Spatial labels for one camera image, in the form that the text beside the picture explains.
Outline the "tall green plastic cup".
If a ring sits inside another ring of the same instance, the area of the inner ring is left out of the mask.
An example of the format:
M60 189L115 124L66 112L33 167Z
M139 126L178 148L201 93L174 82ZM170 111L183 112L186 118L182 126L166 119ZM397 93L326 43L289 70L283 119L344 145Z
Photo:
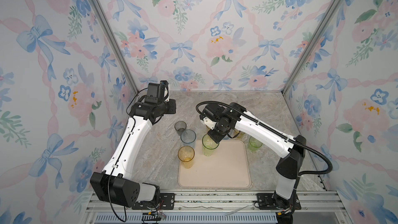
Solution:
M211 156L218 148L219 144L216 143L208 134L202 138L203 154L207 157Z

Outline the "light blue plastic cup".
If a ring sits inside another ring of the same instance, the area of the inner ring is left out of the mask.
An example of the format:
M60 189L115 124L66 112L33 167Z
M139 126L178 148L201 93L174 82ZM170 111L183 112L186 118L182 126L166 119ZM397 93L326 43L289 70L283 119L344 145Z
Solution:
M197 134L194 130L186 129L184 130L181 135L180 139L182 142L182 146L189 146L195 149L195 141L197 139Z

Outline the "tall orange plastic cup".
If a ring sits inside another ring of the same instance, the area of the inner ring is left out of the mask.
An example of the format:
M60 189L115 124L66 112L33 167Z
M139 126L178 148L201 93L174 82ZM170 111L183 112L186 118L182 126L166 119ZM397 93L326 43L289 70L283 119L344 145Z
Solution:
M186 169L190 169L193 166L194 157L195 151L191 146L182 146L178 151L180 165Z

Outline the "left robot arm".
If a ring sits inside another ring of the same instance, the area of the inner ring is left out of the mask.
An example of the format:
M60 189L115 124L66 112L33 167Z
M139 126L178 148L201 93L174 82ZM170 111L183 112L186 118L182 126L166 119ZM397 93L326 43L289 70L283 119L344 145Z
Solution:
M136 102L128 119L125 132L102 172L94 172L90 184L99 200L128 208L157 207L160 187L133 181L133 168L143 141L156 120L165 114L176 113L176 101L161 103Z

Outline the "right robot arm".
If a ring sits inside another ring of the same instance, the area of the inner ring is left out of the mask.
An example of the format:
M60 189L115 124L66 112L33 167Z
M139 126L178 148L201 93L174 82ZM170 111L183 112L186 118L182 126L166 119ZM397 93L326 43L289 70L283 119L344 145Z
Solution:
M207 134L215 143L220 143L230 131L237 130L256 139L280 157L276 166L278 181L272 205L284 212L293 210L299 172L305 158L305 139L273 128L235 102L206 101L198 104L196 110L201 122L209 128Z

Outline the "beige plastic tray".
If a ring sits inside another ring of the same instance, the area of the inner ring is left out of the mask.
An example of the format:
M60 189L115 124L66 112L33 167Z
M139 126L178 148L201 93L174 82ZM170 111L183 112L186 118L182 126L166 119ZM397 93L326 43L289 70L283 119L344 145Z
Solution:
M193 166L179 167L178 183L183 188L248 189L251 178L245 144L221 141L211 156L203 153L202 141L195 143Z

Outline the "small yellow plastic cup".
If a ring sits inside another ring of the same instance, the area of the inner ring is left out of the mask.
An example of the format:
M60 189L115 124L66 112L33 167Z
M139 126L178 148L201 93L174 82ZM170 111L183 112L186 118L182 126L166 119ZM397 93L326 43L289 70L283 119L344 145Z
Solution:
M242 140L245 137L245 132L238 131L238 130L235 129L233 137L235 139Z

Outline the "small grey plastic cup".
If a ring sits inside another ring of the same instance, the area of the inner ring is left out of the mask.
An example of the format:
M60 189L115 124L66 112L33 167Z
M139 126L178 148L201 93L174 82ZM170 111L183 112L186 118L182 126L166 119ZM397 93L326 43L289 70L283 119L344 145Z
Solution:
M175 131L179 136L186 130L187 124L184 121L177 121L174 125Z

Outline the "small green plastic cup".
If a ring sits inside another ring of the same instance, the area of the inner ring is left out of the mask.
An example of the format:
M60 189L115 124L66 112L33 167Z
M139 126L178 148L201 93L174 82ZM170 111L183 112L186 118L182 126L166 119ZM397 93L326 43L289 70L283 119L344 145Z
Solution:
M254 137L250 137L249 143L248 143L248 149L251 152L256 152L262 147L263 143L260 142L259 140L255 139Z

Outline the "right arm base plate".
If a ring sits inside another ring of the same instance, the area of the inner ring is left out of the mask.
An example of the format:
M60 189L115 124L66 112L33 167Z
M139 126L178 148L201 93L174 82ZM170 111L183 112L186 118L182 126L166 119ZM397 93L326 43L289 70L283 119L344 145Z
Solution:
M275 196L274 193L258 193L256 194L256 198L255 207L260 210L285 211L292 207L294 207L295 210L302 209L295 191L289 200Z

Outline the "aluminium front rail frame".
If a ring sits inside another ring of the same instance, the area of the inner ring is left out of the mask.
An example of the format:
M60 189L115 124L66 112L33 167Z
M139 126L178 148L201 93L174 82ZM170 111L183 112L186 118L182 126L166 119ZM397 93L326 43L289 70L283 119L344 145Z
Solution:
M342 200L335 191L299 191L297 210L280 217L276 209L260 209L265 191L166 190L158 209L110 207L96 195L82 224L351 224Z

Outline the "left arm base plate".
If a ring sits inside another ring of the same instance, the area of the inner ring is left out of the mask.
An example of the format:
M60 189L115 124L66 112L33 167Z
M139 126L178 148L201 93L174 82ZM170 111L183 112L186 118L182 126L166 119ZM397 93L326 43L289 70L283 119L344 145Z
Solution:
M152 201L136 202L131 209L133 210L173 210L175 204L174 193L160 193Z

